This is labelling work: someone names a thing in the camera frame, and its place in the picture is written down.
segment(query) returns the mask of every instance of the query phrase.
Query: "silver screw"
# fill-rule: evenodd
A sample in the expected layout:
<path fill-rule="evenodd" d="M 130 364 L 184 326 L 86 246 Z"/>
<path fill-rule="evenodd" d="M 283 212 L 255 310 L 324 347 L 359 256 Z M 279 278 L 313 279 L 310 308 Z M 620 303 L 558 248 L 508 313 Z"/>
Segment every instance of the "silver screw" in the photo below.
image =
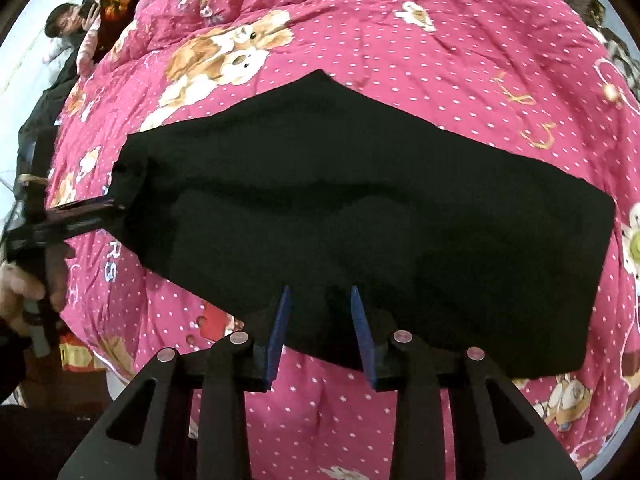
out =
<path fill-rule="evenodd" d="M 229 341 L 234 345 L 241 345 L 249 341 L 249 335 L 247 332 L 233 332 L 232 335 L 229 336 Z"/>
<path fill-rule="evenodd" d="M 472 361 L 482 361 L 484 359 L 484 350 L 477 346 L 472 346 L 466 351 L 466 356 Z"/>
<path fill-rule="evenodd" d="M 396 330 L 394 332 L 394 339 L 399 343 L 410 343 L 413 338 L 413 334 L 407 332 L 407 330 Z"/>
<path fill-rule="evenodd" d="M 158 352 L 158 361 L 168 363 L 175 357 L 175 350 L 172 348 L 163 348 Z"/>

